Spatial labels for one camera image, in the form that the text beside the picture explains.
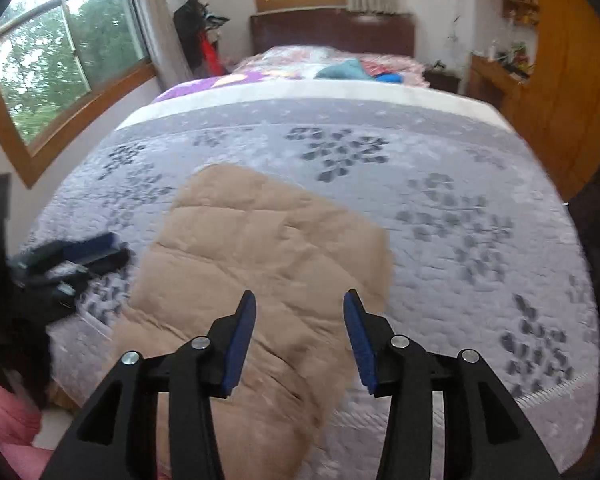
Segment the pink sleeve forearm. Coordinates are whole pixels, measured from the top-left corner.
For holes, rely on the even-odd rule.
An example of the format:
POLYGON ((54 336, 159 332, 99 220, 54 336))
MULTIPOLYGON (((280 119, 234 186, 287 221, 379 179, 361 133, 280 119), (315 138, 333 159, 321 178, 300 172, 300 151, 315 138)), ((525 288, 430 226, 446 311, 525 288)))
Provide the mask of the pink sleeve forearm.
POLYGON ((39 479, 52 451, 36 448, 42 412, 0 386, 0 462, 18 479, 39 479))

